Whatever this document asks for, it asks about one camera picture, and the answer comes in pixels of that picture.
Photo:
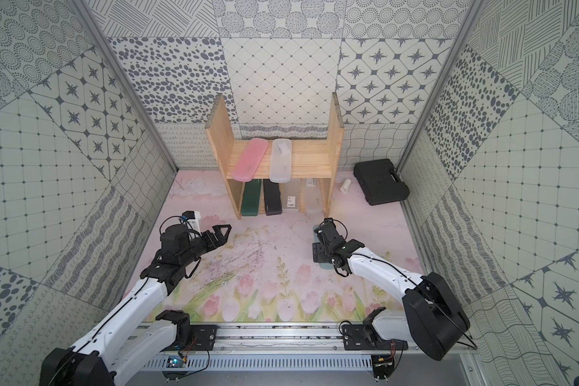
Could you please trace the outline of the clear pencil case with label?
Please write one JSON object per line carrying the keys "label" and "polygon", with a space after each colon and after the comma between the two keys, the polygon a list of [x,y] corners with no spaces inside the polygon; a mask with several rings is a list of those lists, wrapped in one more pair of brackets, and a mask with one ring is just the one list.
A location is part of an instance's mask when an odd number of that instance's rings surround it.
{"label": "clear pencil case with label", "polygon": [[298,212],[300,197],[300,180],[292,179],[280,184],[281,208],[283,212]]}

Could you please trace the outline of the pink pencil case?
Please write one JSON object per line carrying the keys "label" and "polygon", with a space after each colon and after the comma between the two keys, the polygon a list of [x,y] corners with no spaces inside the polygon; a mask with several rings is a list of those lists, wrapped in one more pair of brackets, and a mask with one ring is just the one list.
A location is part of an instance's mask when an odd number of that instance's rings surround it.
{"label": "pink pencil case", "polygon": [[233,145],[232,179],[247,183],[254,179],[257,169],[265,156],[269,142],[263,138],[253,138],[249,141],[237,141]]}

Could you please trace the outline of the clear white pencil case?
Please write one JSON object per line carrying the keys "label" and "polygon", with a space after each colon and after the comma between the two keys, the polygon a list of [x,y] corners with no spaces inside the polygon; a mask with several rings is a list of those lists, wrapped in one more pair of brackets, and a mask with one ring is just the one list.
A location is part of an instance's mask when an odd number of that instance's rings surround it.
{"label": "clear white pencil case", "polygon": [[291,180],[292,141],[278,138],[272,142],[269,180],[273,183],[287,183]]}

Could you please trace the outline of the teal pencil case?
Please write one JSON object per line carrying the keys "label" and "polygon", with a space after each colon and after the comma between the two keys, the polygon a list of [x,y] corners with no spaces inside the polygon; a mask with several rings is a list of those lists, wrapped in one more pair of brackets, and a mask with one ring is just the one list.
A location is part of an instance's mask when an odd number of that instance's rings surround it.
{"label": "teal pencil case", "polygon": [[318,264],[324,270],[332,270],[331,259],[326,257],[323,252],[323,245],[318,236],[318,227],[313,228],[314,242],[312,244],[313,262]]}

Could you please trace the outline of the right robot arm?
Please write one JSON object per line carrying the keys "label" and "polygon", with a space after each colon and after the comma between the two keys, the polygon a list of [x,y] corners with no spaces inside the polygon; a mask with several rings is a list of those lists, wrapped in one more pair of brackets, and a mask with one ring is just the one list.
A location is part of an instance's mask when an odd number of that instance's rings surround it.
{"label": "right robot arm", "polygon": [[338,223],[326,218],[314,228],[314,262],[329,265],[342,278],[363,278],[400,302],[405,312],[400,317],[386,307],[376,307],[358,326],[341,323],[348,351],[401,352],[413,343],[429,358],[442,360],[457,344],[476,347],[469,335],[469,318],[441,275],[414,273],[386,261],[364,243],[339,234]]}

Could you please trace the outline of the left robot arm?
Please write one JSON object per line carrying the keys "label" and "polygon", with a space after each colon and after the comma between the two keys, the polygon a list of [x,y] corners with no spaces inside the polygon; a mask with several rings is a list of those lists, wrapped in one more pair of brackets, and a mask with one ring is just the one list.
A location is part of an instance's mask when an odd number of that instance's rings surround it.
{"label": "left robot arm", "polygon": [[184,352],[200,340],[191,317],[182,310],[163,310],[136,339],[130,336],[184,279],[189,265],[225,245],[231,225],[199,231],[197,220],[183,218],[160,234],[161,247],[132,291],[98,325],[67,349],[54,349],[43,361],[41,385],[124,385],[160,352]]}

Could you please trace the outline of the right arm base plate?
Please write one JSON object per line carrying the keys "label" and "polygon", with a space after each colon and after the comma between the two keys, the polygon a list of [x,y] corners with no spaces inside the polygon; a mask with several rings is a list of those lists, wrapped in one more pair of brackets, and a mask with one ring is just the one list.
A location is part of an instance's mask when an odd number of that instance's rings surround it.
{"label": "right arm base plate", "polygon": [[343,338],[346,351],[389,351],[391,348],[396,350],[409,348],[406,341],[384,340],[373,329],[363,324],[351,324],[344,321],[339,325],[339,333]]}

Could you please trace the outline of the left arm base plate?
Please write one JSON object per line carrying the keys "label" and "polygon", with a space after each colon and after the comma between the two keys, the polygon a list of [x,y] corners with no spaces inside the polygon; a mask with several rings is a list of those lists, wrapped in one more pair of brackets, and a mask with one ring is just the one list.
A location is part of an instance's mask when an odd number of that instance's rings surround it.
{"label": "left arm base plate", "polygon": [[178,326],[175,340],[165,351],[212,351],[219,327],[211,324]]}

